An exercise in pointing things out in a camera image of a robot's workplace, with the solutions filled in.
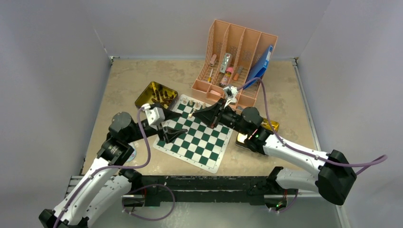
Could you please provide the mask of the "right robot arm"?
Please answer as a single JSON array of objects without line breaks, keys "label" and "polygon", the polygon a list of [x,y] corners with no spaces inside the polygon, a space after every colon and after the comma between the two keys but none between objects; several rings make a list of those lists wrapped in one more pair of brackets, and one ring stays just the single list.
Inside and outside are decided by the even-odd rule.
[{"label": "right robot arm", "polygon": [[221,98],[214,105],[194,111],[193,116],[210,128],[221,124],[247,135],[244,143],[253,152],[277,157],[301,168],[300,171],[281,168],[274,172],[267,180],[267,188],[272,193],[283,189],[308,190],[319,193],[330,203],[343,205],[357,178],[342,152],[310,150],[277,137],[262,126],[263,117],[255,107],[247,107],[238,114],[225,106]]}]

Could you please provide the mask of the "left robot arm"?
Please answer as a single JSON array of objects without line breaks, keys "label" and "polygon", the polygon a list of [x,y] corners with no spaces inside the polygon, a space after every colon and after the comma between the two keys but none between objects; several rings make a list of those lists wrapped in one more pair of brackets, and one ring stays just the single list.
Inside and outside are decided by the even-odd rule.
[{"label": "left robot arm", "polygon": [[145,104],[140,110],[145,112],[146,119],[138,123],[127,112],[113,117],[107,139],[84,177],[62,202],[39,215],[43,227],[90,228],[118,198],[127,192],[137,194],[141,190],[141,174],[136,170],[150,162],[151,149],[147,143],[147,160],[143,165],[125,166],[134,152],[130,144],[153,135],[171,143],[186,130],[162,126],[166,120],[181,117],[181,113],[156,104]]}]

